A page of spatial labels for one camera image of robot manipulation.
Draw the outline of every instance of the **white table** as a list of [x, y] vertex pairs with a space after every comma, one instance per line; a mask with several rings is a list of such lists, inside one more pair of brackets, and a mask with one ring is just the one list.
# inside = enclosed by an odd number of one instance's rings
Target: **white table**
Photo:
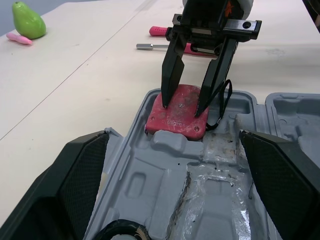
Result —
[[[166, 44], [149, 28], [171, 26], [182, 10], [181, 0], [66, 3], [43, 16], [48, 34], [32, 47], [0, 37], [0, 225], [67, 142], [105, 127], [127, 134], [161, 85], [166, 53], [135, 46]], [[274, 92], [319, 93], [320, 34], [303, 2], [255, 0], [248, 19], [262, 28], [237, 49], [233, 88], [259, 103]], [[210, 59], [183, 61], [181, 83], [200, 86]]]

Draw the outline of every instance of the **green pear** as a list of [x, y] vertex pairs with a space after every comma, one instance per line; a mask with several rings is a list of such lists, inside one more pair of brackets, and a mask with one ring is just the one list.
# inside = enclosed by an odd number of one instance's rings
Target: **green pear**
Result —
[[13, 21], [16, 31], [28, 39], [37, 39], [46, 34], [46, 24], [38, 13], [24, 2], [12, 5]]

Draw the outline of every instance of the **gray plastic tray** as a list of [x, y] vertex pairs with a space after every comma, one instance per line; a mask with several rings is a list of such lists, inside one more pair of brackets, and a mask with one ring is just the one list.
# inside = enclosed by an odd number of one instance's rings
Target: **gray plastic tray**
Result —
[[[153, 240], [281, 240], [252, 184], [238, 133], [297, 141], [320, 166], [320, 95], [273, 93], [261, 105], [235, 91], [218, 128], [188, 141], [167, 131], [145, 134], [159, 93], [146, 95], [127, 137], [107, 128], [101, 186], [84, 239], [127, 219], [145, 225]], [[214, 101], [209, 124], [218, 110]]]

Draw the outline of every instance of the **pink object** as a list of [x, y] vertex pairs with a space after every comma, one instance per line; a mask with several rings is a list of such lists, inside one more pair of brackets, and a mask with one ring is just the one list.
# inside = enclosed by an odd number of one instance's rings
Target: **pink object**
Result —
[[205, 54], [202, 52], [191, 51], [191, 43], [187, 43], [184, 49], [185, 54], [192, 54], [197, 56], [212, 56], [212, 54]]
[[151, 36], [154, 36], [154, 37], [165, 37], [167, 29], [168, 29], [167, 27], [152, 26], [149, 30], [149, 33]]
[[7, 33], [6, 37], [11, 41], [15, 41], [15, 42], [18, 42], [20, 44], [25, 44], [25, 45], [31, 45], [32, 44], [32, 41], [30, 39], [26, 38], [25, 36], [15, 35], [12, 32]]
[[167, 108], [162, 106], [162, 94], [155, 98], [151, 113], [145, 125], [145, 130], [154, 134], [164, 130], [182, 134], [189, 140], [197, 141], [206, 132], [209, 108], [195, 117], [200, 88], [197, 86], [179, 84]]
[[[167, 27], [152, 26], [149, 33], [153, 37], [165, 37], [167, 32]], [[184, 49], [185, 54], [197, 55], [197, 56], [211, 56], [210, 54], [204, 54], [201, 52], [191, 51], [191, 43], [187, 43]]]

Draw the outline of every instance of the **black cable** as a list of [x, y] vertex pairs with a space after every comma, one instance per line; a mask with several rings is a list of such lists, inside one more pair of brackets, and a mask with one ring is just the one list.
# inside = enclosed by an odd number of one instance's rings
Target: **black cable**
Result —
[[[228, 90], [228, 95], [225, 99], [225, 90], [227, 88], [227, 86], [229, 85], [229, 90]], [[226, 80], [224, 83], [221, 83], [217, 89], [213, 92], [213, 94], [211, 95], [210, 99], [208, 100], [208, 103], [210, 104], [212, 102], [212, 100], [216, 97], [216, 95], [219, 93], [219, 98], [220, 98], [220, 104], [219, 104], [219, 118], [216, 121], [216, 123], [214, 125], [210, 125], [210, 124], [206, 124], [205, 126], [205, 130], [206, 131], [212, 131], [214, 129], [216, 129], [219, 126], [219, 123], [221, 121], [221, 119], [223, 118], [228, 102], [230, 100], [230, 97], [232, 95], [232, 83], [230, 81], [230, 79]]]

